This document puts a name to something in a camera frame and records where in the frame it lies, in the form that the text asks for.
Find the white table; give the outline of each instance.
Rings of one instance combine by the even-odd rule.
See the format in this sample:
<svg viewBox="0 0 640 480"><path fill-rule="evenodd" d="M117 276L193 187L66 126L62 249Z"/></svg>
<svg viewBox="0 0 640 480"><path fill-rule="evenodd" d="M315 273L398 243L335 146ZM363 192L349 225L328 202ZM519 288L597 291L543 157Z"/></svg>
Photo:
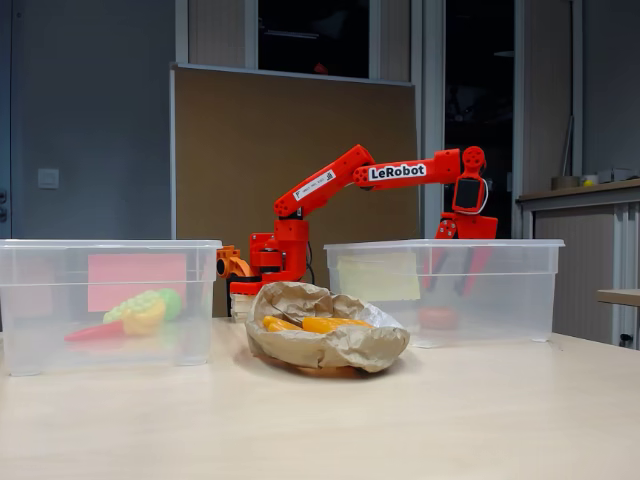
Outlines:
<svg viewBox="0 0 640 480"><path fill-rule="evenodd" d="M639 352L554 335L336 378L214 335L200 367L2 378L0 479L637 478Z"/></svg>

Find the brown board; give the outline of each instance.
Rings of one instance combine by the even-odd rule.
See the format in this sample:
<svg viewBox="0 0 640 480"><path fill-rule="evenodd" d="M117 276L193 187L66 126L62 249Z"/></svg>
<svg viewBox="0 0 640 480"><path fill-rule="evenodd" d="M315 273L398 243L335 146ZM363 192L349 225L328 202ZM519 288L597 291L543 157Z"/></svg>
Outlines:
<svg viewBox="0 0 640 480"><path fill-rule="evenodd" d="M376 163L416 158L412 86L174 72L177 238L219 239L248 259L249 235L273 231L275 200L353 145ZM418 191L351 185L306 219L316 283L328 287L324 245L420 236ZM225 289L216 282L215 315Z"/></svg>

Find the crumpled paper bag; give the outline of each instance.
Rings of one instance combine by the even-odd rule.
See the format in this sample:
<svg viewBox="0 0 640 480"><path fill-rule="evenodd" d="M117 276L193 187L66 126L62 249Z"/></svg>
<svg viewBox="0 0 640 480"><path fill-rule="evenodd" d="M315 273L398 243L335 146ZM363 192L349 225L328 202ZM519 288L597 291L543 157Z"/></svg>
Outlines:
<svg viewBox="0 0 640 480"><path fill-rule="evenodd" d="M325 335L299 330L268 332L262 324L265 315L286 319L282 312L295 320L353 318L375 328L345 326ZM391 366L409 344L409 332L379 308L306 283L277 282L263 286L245 325L254 355L267 355L300 367L352 366L379 372Z"/></svg>

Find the window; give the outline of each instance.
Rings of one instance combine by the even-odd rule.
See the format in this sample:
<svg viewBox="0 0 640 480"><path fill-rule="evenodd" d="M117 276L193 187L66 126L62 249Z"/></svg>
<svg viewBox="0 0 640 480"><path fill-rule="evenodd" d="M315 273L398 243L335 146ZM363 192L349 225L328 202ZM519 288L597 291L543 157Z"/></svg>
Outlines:
<svg viewBox="0 0 640 480"><path fill-rule="evenodd" d="M260 0L258 67L368 78L368 0Z"/></svg>

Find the transparent plastic container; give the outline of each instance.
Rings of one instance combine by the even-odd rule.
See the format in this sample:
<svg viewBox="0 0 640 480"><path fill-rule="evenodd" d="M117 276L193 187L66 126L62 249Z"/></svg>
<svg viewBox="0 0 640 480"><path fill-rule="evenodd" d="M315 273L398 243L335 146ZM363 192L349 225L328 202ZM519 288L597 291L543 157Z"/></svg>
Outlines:
<svg viewBox="0 0 640 480"><path fill-rule="evenodd" d="M218 248L199 240L0 241L8 372L205 363Z"/></svg>
<svg viewBox="0 0 640 480"><path fill-rule="evenodd" d="M420 347L545 341L562 240L405 240L327 245L331 290L367 300Z"/></svg>

